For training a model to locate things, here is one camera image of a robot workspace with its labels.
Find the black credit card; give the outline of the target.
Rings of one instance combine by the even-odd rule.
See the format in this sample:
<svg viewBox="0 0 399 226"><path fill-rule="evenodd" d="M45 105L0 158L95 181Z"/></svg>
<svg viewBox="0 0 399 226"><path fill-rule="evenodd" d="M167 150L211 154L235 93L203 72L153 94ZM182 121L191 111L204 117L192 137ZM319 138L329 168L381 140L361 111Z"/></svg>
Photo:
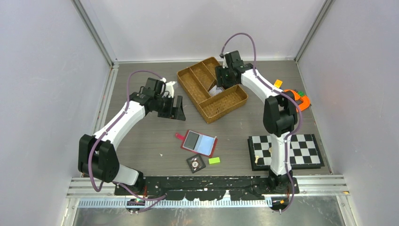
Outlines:
<svg viewBox="0 0 399 226"><path fill-rule="evenodd" d="M194 150L199 137L199 133L189 130L185 136L182 147L185 149Z"/></svg>

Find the red leather card holder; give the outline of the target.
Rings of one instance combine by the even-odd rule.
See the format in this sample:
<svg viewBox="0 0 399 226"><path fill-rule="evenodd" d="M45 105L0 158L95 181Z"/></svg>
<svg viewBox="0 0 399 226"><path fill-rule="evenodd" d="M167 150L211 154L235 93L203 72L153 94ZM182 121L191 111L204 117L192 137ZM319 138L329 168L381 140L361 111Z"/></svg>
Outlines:
<svg viewBox="0 0 399 226"><path fill-rule="evenodd" d="M214 153L215 148L216 148L217 141L218 141L217 137L211 137L211 136L199 133L200 137L199 137L199 139L197 141L195 149L194 150L189 150L189 149L185 149L185 148L182 147L182 144L184 142L185 136L186 136L188 131L189 130L187 130L184 135L179 134L179 133L175 133L175 137L182 141L181 148L184 149L184 150L187 150L187 151L191 151L191 152L196 153L196 154L200 154L200 155L206 156L208 158L212 158L213 153Z"/></svg>

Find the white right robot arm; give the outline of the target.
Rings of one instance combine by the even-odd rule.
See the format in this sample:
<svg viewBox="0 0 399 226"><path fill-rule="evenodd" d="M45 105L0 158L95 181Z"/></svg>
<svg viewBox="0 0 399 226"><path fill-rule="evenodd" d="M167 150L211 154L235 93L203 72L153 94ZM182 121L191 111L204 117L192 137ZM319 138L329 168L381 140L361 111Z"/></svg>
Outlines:
<svg viewBox="0 0 399 226"><path fill-rule="evenodd" d="M290 139L298 122L294 94L273 86L255 66L244 63L239 52L221 53L221 66L215 67L216 85L224 89L241 84L263 102L263 125L271 136L271 164L267 184L270 191L281 193L292 183Z"/></svg>

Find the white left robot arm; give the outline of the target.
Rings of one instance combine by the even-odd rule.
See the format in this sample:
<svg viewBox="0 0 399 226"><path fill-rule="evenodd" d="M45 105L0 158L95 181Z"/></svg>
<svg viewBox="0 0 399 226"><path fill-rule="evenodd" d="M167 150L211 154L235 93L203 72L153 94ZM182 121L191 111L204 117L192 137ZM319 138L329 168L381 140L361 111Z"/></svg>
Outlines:
<svg viewBox="0 0 399 226"><path fill-rule="evenodd" d="M121 183L133 195L144 190L141 171L122 165L116 150L125 135L148 113L184 121L182 96L174 96L176 81L148 78L138 92L128 93L122 109L102 129L79 140L78 170L105 183Z"/></svg>

